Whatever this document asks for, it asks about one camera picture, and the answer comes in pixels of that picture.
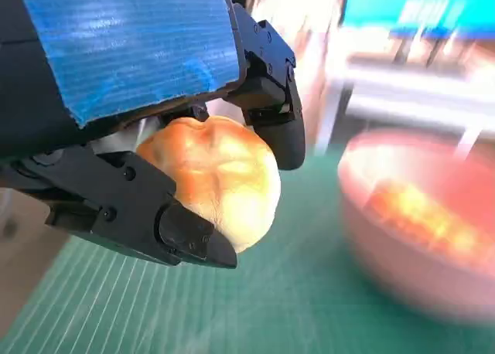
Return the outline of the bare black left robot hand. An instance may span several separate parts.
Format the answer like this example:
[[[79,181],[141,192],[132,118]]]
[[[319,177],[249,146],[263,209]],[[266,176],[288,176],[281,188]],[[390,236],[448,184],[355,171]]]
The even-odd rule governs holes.
[[[305,160],[295,55],[232,0],[1,0],[1,185],[49,226],[157,264],[235,268],[233,244],[131,151],[92,142],[223,99],[273,151]]]

